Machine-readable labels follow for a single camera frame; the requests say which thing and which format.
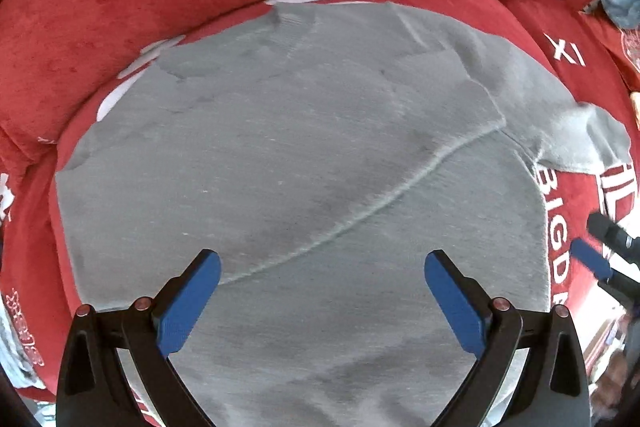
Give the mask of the grey fleece garment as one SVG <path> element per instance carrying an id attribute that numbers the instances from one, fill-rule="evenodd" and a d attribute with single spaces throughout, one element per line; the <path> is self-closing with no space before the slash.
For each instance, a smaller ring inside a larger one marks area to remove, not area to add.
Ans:
<path id="1" fill-rule="evenodd" d="M 510 41 L 395 3 L 279 4 L 157 57 L 56 175 L 78 294 L 220 284 L 175 368 L 221 426 L 427 426 L 472 365 L 423 278 L 550 301 L 537 167 L 599 174 L 624 125 Z"/>

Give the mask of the red sofa with white lettering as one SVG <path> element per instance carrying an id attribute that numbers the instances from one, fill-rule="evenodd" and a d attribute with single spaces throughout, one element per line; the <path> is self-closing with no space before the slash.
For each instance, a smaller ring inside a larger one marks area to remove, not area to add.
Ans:
<path id="1" fill-rule="evenodd" d="M 279 4 L 395 3 L 505 38 L 555 75 L 575 101 L 606 110 L 628 159 L 599 174 L 537 167 L 549 236 L 550 308 L 587 339 L 603 319 L 593 278 L 570 259 L 592 210 L 637 214 L 639 133 L 591 0 L 2 0 L 1 291 L 20 338 L 24 392 L 51 400 L 78 294 L 55 177 L 79 140 L 163 52 L 256 20 Z"/>

